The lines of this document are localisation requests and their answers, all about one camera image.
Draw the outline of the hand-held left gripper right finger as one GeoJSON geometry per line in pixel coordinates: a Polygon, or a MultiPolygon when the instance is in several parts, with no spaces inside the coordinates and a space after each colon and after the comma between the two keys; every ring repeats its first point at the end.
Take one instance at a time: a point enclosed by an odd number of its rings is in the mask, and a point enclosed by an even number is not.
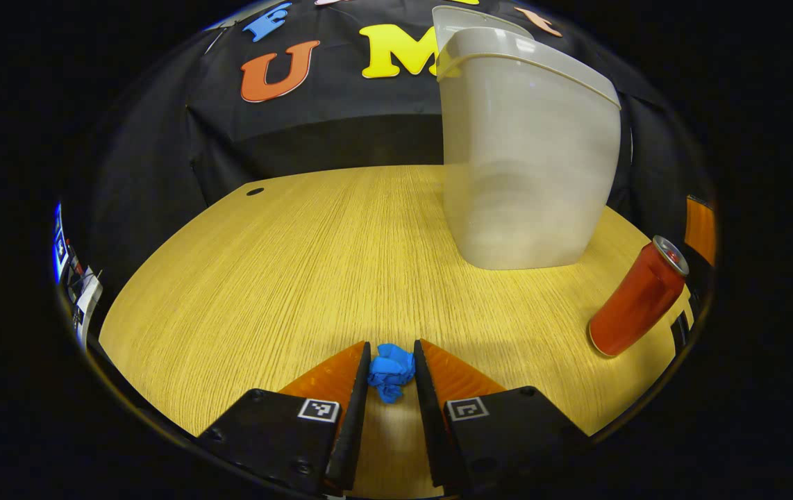
{"type": "Polygon", "coordinates": [[[425,339],[413,355],[435,487],[541,490],[592,446],[538,388],[505,388],[425,339]]]}

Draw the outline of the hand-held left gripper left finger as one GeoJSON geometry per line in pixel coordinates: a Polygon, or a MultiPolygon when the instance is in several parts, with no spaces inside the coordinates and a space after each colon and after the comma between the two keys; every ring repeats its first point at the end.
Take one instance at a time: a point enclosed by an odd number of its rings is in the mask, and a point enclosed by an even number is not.
{"type": "Polygon", "coordinates": [[[371,360],[371,345],[357,342],[281,390],[248,390],[197,444],[260,480],[305,496],[352,490],[371,360]]]}

